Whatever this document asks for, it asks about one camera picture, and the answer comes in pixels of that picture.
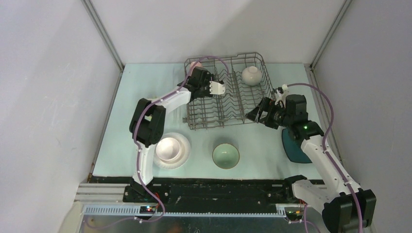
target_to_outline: black base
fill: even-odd
[[[312,181],[323,184],[321,180]],[[217,180],[154,178],[148,185],[168,212],[276,213],[277,203],[299,203],[286,195],[283,180]],[[142,186],[131,181],[123,202],[154,202]]]
[[[362,212],[362,225],[368,227],[372,224],[376,196],[371,190],[363,191],[359,189],[356,197],[359,200]],[[326,228],[331,233],[357,229],[359,225],[358,213],[352,195],[342,194],[330,203],[325,203],[322,218]]]

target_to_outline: green bowl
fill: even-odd
[[[236,166],[240,159],[239,151],[231,144],[218,145],[212,154],[213,162],[220,168],[231,169]]]

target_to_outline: wire dish rack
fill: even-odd
[[[191,62],[199,58],[189,58],[185,61],[185,75]],[[263,97],[275,99],[262,55],[248,52],[220,58],[227,63],[230,74],[217,59],[205,59],[201,63],[204,68],[215,74],[215,78],[224,82],[225,93],[212,98],[199,98],[187,105],[188,114],[183,118],[183,123],[188,123],[191,130],[253,123],[246,118],[246,113],[252,111]],[[242,71],[249,66],[255,66],[262,72],[262,81],[256,86],[246,85],[242,81]]]

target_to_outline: gray wall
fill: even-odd
[[[410,232],[412,1],[355,0],[315,75],[344,165],[378,198],[379,232]]]
[[[79,0],[2,0],[0,54],[1,232],[55,233],[119,70]]]
[[[257,51],[309,63],[343,0],[94,0],[125,63]]]

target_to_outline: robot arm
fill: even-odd
[[[160,100],[158,104],[153,105],[145,114],[138,132],[136,141],[140,144],[141,152],[139,157],[140,177],[144,184],[150,183],[153,179],[153,157],[155,154],[156,144],[160,141],[165,124],[165,117],[170,112],[181,105],[185,105],[196,98],[212,97],[213,95],[221,95],[225,92],[223,82],[217,82],[214,75],[202,67],[193,69],[192,75],[188,78],[187,83],[178,90],[178,87],[173,90],[174,95],[165,98],[166,95],[155,100],[140,99],[137,103],[135,113],[130,122],[129,131],[133,134],[136,128],[137,121],[143,110],[152,101]],[[137,177],[137,171],[133,175],[133,179],[140,183]]]
[[[286,197],[298,198],[322,214],[328,230],[355,229],[358,216],[355,202],[348,184],[355,191],[360,203],[363,227],[370,226],[375,210],[376,197],[371,190],[362,190],[343,168],[327,142],[323,148],[324,133],[316,122],[308,120],[306,98],[303,95],[289,95],[288,87],[275,89],[277,100],[263,98],[260,104],[246,117],[267,127],[286,127],[290,138],[313,162],[325,182],[326,189],[312,185],[306,177],[299,175],[285,179]]]

